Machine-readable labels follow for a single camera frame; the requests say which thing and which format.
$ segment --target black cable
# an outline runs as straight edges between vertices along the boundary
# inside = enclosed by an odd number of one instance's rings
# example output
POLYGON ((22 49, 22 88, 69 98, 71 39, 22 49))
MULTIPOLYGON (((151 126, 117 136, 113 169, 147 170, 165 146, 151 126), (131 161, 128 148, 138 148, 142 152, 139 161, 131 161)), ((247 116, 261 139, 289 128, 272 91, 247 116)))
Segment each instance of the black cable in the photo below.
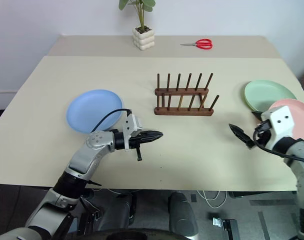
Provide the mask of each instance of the black cable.
POLYGON ((16 212, 16 209, 17 209, 17 206, 18 206, 18 202, 19 202, 20 192, 21 192, 21 186, 18 187, 17 197, 16 197, 16 200, 15 200, 13 211, 12 211, 10 219, 8 220, 7 225, 6 225, 6 230, 5 230, 6 232, 9 230, 9 226, 10 226, 11 220, 12 220, 12 218, 14 216, 14 213, 16 212))
POLYGON ((265 148, 264 146, 261 146, 258 141, 257 141, 257 134, 258 134, 258 130, 255 129, 254 133, 253 133, 253 141, 255 143, 255 145, 257 145, 260 149, 262 149, 263 151, 266 151, 270 154, 274 154, 277 155, 281 158, 285 158, 285 159, 291 159, 291 160, 296 160, 296 161, 300 161, 300 162, 304 162, 304 158, 302 157, 298 157, 298 156, 291 156, 291 155, 287 155, 287 154, 283 154, 283 153, 279 153, 270 149, 265 148))
POLYGON ((98 124, 93 128, 93 130, 91 131, 91 133, 93 133, 99 126, 100 124, 108 117, 110 116, 111 114, 114 114, 115 112, 119 112, 119 111, 126 111, 127 112, 127 115, 130 115, 132 113, 131 109, 127 109, 127 108, 119 108, 119 109, 115 109, 111 112, 109 112, 107 115, 105 115, 101 121, 98 122, 98 124))
POLYGON ((89 208, 87 207, 87 205, 84 203, 82 197, 80 196, 80 203, 82 204, 83 208, 87 211, 88 214, 92 214, 91 211, 89 210, 89 208))
POLYGON ((91 181, 91 180, 89 180, 88 182, 87 182, 87 184, 92 184, 92 185, 96 185, 96 186, 102 186, 100 183, 97 183, 97 182, 95 182, 95 181, 91 181))

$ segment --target white wall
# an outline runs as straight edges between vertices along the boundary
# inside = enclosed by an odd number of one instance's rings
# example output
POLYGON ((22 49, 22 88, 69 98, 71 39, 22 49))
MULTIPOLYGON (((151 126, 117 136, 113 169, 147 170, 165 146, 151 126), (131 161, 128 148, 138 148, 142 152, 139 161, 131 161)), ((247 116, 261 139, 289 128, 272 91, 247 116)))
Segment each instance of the white wall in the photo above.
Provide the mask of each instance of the white wall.
MULTIPOLYGON (((18 90, 59 34, 130 35, 135 11, 118 2, 0 0, 0 91, 18 90)), ((304 72, 304 0, 156 0, 146 23, 157 35, 266 36, 296 76, 304 72)), ((0 108, 12 97, 0 94, 0 108)))

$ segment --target green plate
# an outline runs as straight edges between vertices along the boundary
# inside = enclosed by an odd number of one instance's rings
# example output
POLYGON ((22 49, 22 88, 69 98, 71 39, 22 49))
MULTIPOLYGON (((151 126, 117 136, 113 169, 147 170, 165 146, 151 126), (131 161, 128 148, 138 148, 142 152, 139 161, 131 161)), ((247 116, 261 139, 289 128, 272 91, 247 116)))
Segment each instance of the green plate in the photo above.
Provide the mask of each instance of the green plate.
POLYGON ((252 110, 265 112, 276 101, 297 99, 285 86, 269 80, 248 83, 244 90, 245 101, 252 110))

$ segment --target green leaf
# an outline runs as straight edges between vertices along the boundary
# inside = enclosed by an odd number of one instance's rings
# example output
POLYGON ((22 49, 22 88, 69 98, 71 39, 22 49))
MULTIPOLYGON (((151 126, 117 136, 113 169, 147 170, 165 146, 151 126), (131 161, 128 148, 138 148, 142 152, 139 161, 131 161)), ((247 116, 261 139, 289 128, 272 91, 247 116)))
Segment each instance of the green leaf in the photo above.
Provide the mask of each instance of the green leaf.
POLYGON ((147 5, 145 5, 145 4, 143 4, 143 9, 144 9, 144 11, 147 11, 147 12, 152 12, 152 7, 150 7, 150 6, 147 6, 147 5))
POLYGON ((143 2, 144 5, 146 5, 150 8, 152 8, 156 5, 156 2, 154 0, 142 0, 142 2, 143 2))
POLYGON ((125 6, 128 4, 129 0, 119 0, 118 9, 123 10, 125 6))

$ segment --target white flower pot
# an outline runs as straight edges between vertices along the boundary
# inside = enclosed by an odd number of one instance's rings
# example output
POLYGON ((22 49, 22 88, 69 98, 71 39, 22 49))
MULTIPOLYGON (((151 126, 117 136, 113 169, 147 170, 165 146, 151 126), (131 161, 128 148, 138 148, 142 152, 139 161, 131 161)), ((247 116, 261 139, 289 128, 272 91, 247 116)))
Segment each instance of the white flower pot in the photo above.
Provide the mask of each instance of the white flower pot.
POLYGON ((135 28, 132 29, 133 43, 140 50, 146 50, 155 45, 154 43, 154 31, 151 29, 144 33, 139 33, 135 28))

